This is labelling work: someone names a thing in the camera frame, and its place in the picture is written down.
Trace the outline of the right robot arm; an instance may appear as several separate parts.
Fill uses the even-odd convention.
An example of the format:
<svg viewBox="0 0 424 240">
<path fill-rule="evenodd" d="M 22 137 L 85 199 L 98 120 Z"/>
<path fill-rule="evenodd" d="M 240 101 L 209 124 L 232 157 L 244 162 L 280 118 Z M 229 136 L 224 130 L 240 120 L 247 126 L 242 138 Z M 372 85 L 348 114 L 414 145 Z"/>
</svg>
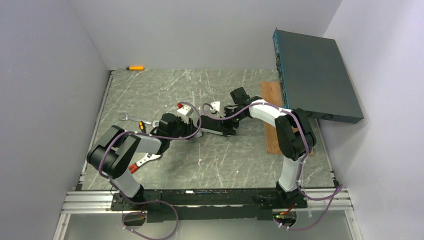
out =
<svg viewBox="0 0 424 240">
<path fill-rule="evenodd" d="M 276 130 L 278 147 L 283 153 L 282 173 L 276 184 L 278 200 L 294 203 L 302 200 L 301 175 L 309 153 L 317 143 L 304 110 L 285 109 L 269 103 L 259 96 L 249 96 L 239 87 L 230 96 L 235 109 L 226 110 L 225 121 L 240 121 L 244 118 L 259 119 Z"/>
</svg>

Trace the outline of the black grey zippered case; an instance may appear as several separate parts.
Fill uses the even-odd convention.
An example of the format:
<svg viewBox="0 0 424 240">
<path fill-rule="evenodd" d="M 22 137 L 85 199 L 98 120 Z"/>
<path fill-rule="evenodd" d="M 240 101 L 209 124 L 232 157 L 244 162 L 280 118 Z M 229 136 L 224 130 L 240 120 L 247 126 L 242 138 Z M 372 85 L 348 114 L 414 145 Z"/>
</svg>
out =
<svg viewBox="0 0 424 240">
<path fill-rule="evenodd" d="M 212 118 L 210 118 L 206 115 L 201 115 L 198 123 L 201 122 L 200 123 L 200 129 L 201 129 L 202 132 L 220 135 L 220 136 L 224 136 L 224 137 L 232 136 L 232 135 L 222 135 L 221 121 L 224 121 L 224 120 L 216 120 L 216 119 L 212 119 Z"/>
</svg>

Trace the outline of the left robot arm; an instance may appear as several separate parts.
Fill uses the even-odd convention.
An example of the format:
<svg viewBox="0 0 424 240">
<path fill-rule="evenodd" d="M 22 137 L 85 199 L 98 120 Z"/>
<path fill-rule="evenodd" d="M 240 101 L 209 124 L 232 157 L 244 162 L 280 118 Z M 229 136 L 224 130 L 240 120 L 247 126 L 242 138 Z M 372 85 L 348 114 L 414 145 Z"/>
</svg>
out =
<svg viewBox="0 0 424 240">
<path fill-rule="evenodd" d="M 132 204 L 146 200 L 144 187 L 129 170 L 134 154 L 161 155 L 169 148 L 171 141 L 189 140 L 200 132 L 191 118 L 184 121 L 173 113 L 163 114 L 158 123 L 152 126 L 151 132 L 136 132 L 112 125 L 86 156 L 87 163 Z"/>
</svg>

